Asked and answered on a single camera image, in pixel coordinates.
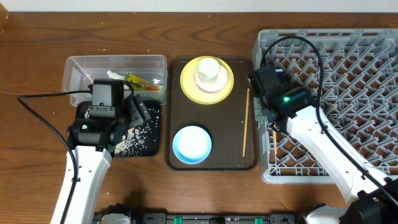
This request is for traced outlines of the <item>white tissue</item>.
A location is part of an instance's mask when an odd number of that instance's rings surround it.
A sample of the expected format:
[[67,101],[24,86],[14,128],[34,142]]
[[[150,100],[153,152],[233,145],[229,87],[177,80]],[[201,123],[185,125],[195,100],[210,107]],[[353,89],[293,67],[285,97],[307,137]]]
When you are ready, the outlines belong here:
[[119,75],[118,73],[112,72],[108,70],[107,75],[109,78],[114,79],[114,80],[125,80],[125,76]]

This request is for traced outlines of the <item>green snack wrapper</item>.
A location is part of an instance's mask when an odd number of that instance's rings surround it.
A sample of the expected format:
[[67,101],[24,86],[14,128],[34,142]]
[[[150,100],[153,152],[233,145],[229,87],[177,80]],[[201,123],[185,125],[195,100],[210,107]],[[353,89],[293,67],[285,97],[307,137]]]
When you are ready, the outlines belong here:
[[132,73],[127,73],[125,81],[129,82],[136,91],[158,91],[161,90],[159,85],[150,83],[149,81],[139,78]]

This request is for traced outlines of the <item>pink bowl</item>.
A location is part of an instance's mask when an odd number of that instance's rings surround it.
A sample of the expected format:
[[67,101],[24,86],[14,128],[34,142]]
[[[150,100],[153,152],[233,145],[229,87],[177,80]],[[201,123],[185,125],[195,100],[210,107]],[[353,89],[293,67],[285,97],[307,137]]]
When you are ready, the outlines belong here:
[[202,92],[217,93],[223,90],[227,86],[229,82],[229,76],[224,66],[220,65],[220,70],[217,76],[209,80],[199,76],[198,72],[195,70],[193,75],[193,82],[195,86]]

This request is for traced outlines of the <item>light blue bowl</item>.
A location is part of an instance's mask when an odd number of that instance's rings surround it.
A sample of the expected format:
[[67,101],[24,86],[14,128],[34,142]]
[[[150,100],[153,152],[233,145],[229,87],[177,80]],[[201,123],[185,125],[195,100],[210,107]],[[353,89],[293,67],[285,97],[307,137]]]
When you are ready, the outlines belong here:
[[211,152],[212,141],[209,133],[199,126],[186,126],[173,138],[172,149],[177,159],[184,164],[199,164]]

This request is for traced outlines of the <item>white cup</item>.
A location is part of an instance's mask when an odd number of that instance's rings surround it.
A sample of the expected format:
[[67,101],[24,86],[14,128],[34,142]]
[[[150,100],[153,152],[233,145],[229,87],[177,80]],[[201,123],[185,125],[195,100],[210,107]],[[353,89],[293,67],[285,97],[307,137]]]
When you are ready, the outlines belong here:
[[216,59],[203,58],[198,62],[196,72],[200,78],[210,80],[219,74],[220,64]]

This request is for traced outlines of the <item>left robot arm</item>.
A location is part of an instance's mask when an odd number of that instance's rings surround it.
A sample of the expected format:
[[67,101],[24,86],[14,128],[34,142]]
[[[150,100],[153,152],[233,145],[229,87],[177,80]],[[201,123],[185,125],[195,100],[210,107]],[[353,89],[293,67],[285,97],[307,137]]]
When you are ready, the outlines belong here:
[[76,108],[67,129],[67,164],[52,223],[91,223],[101,184],[116,146],[128,131],[150,120],[141,97],[124,80],[96,79],[89,86],[90,101]]

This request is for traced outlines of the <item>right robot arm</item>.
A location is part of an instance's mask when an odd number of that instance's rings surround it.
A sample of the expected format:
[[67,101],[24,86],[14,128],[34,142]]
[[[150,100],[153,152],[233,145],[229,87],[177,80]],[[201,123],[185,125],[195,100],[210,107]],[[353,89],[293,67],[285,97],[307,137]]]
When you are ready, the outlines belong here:
[[303,88],[287,86],[282,70],[267,66],[248,80],[261,113],[274,131],[303,145],[333,179],[348,205],[322,205],[303,216],[305,223],[397,223],[397,181],[368,162],[330,123]]

